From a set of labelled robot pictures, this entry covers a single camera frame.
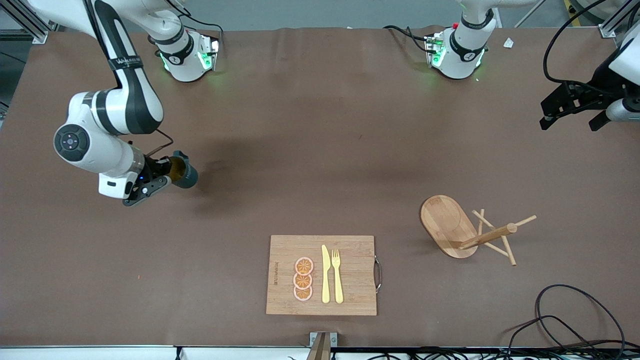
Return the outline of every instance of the wooden stick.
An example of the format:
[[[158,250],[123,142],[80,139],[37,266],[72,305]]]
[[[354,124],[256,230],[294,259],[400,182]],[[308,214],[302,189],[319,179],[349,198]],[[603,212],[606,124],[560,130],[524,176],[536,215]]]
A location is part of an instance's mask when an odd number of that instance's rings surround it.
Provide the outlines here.
[[[490,232],[482,235],[478,235],[475,238],[469,239],[463,242],[459,249],[467,250],[474,246],[478,246],[480,244],[488,243],[489,241],[493,241],[499,239],[502,235],[510,235],[518,231],[518,227],[514,223],[508,223],[503,227],[499,227],[495,230],[491,230]]]
[[[493,227],[493,225],[491,225],[489,220],[484,218],[484,213],[480,213],[479,214],[476,210],[473,210],[471,212],[475,216],[477,216],[480,219],[481,222],[484,222],[488,227],[490,227],[491,229],[495,229],[495,227]],[[511,246],[509,245],[509,240],[507,240],[506,236],[501,236],[501,238],[502,238],[502,244],[504,244],[504,248],[507,249],[506,254],[507,254],[507,258],[509,258],[509,262],[511,263],[511,266],[516,266],[517,265],[516,264],[516,259],[513,257],[513,252],[511,251]]]
[[[517,222],[515,225],[516,225],[516,226],[523,226],[524,224],[526,224],[526,223],[528,223],[528,222],[531,222],[531,221],[533,221],[533,220],[536,220],[537,218],[538,218],[538,217],[537,217],[536,215],[533,215],[533,216],[530,216],[530,217],[528,217],[528,218],[524,219],[524,220],[523,220],[523,221],[521,221],[521,222]]]
[[[480,209],[480,216],[484,216],[484,209]],[[482,235],[482,225],[484,223],[482,222],[482,220],[480,220],[480,223],[478,224],[478,235]],[[502,255],[505,255],[507,258],[509,257],[509,254],[507,254],[506,251],[500,249],[499,247],[495,246],[492,243],[484,243],[489,249],[492,250],[496,250],[497,252],[501,253]]]

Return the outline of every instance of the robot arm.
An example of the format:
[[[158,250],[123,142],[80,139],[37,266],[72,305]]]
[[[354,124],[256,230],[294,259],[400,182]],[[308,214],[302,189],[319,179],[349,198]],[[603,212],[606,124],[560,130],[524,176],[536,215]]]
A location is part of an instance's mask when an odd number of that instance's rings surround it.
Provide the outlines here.
[[[171,183],[183,188],[193,186],[197,181],[197,172],[189,166],[188,158],[181,152],[175,152],[171,158],[154,160],[118,138],[125,134],[153,133],[163,119],[160,100],[147,79],[118,12],[111,4],[118,1],[65,0],[54,5],[48,0],[32,2],[36,9],[52,20],[96,38],[117,82],[117,87],[110,90],[73,96],[68,107],[67,122],[54,137],[54,148],[60,157],[76,167],[98,173],[99,192],[123,199],[126,206],[138,204]],[[151,2],[133,0],[127,3],[140,6]],[[164,23],[171,23],[171,26],[157,28],[154,35],[162,42],[163,31],[164,37],[167,37],[170,31],[165,29],[173,26],[179,28],[181,35],[174,33],[170,38],[177,40],[171,44],[166,41],[167,46],[176,48],[176,44],[189,44],[187,37],[193,38],[191,34],[184,30],[182,24],[178,26],[170,20],[167,18]],[[194,69],[195,64],[198,65],[199,78],[205,71],[200,60],[189,62],[188,57],[189,54],[181,61],[176,61],[178,63],[173,67],[174,71],[178,77],[193,77],[196,72],[190,69]]]
[[[565,81],[544,101],[545,114],[540,120],[547,130],[561,117],[585,110],[602,110],[589,121],[598,131],[611,121],[640,121],[640,24],[625,35],[620,48],[613,52],[591,78],[582,85]]]
[[[464,79],[473,73],[484,55],[487,40],[496,27],[492,8],[514,8],[536,0],[456,0],[462,7],[457,28],[434,34],[427,44],[428,63],[452,79]]]

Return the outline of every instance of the knife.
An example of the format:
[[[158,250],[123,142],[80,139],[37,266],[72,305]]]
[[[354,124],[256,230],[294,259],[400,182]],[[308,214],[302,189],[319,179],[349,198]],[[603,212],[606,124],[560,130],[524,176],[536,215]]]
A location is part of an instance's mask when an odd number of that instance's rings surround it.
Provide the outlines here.
[[[322,245],[322,302],[328,304],[330,301],[329,296],[329,269],[331,268],[331,258],[329,258],[329,251],[326,246]]]

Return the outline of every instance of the gray floor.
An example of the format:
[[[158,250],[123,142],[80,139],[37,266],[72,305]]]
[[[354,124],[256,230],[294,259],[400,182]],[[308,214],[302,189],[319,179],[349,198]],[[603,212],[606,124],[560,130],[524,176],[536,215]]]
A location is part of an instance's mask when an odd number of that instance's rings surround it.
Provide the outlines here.
[[[422,28],[448,26],[460,20],[454,0],[190,0],[188,8],[197,19],[216,22],[227,31],[279,28],[341,27],[382,28],[386,25]],[[530,9],[501,9],[504,27],[512,27]],[[558,27],[568,19],[563,0],[548,0],[523,27]],[[185,24],[195,25],[186,19]],[[0,10],[0,29],[16,24]],[[129,31],[141,31],[128,24]],[[0,42],[0,52],[27,60],[28,42]],[[0,54],[0,101],[10,104],[23,64]]]

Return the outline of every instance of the fork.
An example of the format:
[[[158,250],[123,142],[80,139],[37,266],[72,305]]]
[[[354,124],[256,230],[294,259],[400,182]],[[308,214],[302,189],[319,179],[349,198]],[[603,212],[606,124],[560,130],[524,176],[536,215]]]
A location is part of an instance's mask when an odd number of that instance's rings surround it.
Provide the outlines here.
[[[331,250],[331,265],[335,269],[335,301],[341,304],[344,301],[342,294],[342,281],[340,281],[340,251]]]

